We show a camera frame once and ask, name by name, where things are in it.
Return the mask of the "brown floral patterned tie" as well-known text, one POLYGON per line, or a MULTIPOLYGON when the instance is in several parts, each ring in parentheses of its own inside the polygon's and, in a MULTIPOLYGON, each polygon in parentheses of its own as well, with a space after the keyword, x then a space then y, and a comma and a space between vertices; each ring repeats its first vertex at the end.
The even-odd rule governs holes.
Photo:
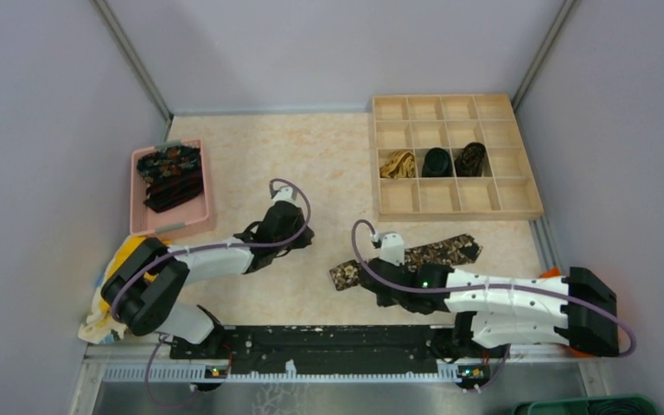
MULTIPOLYGON (((449 267, 470 265, 478 260, 482 250, 483 246, 472 235, 462 233, 438 242, 406 248, 404 267, 407 271, 417 272, 423 264, 449 267)), ((352 259, 331 268, 329 277, 337 291, 344 291, 360 285, 363 272, 361 264, 352 259)))

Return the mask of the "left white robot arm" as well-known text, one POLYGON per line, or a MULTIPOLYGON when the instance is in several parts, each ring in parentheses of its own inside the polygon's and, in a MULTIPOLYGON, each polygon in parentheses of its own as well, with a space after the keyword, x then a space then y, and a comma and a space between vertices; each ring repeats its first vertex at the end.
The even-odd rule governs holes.
POLYGON ((272 205, 262 220, 219 243, 172 249, 156 237, 142 241, 100 290, 111 317, 135 336, 184 340, 205 358, 218 355, 224 326, 200 305, 179 301, 182 290, 211 278, 254 273, 309 246, 310 201, 294 183, 269 183, 272 205))

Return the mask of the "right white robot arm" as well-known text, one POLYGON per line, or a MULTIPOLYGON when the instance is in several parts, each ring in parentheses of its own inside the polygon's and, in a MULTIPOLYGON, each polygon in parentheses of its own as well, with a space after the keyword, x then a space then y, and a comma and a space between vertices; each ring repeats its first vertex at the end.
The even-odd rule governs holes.
POLYGON ((454 315, 452 344, 463 356, 474 356, 482 348, 541 343, 593 356, 620 354, 616 293, 586 268, 531 279, 434 263, 410 270, 397 233, 372 233, 371 242, 380 254, 363 262, 361 285, 375 294, 381 307, 454 315))

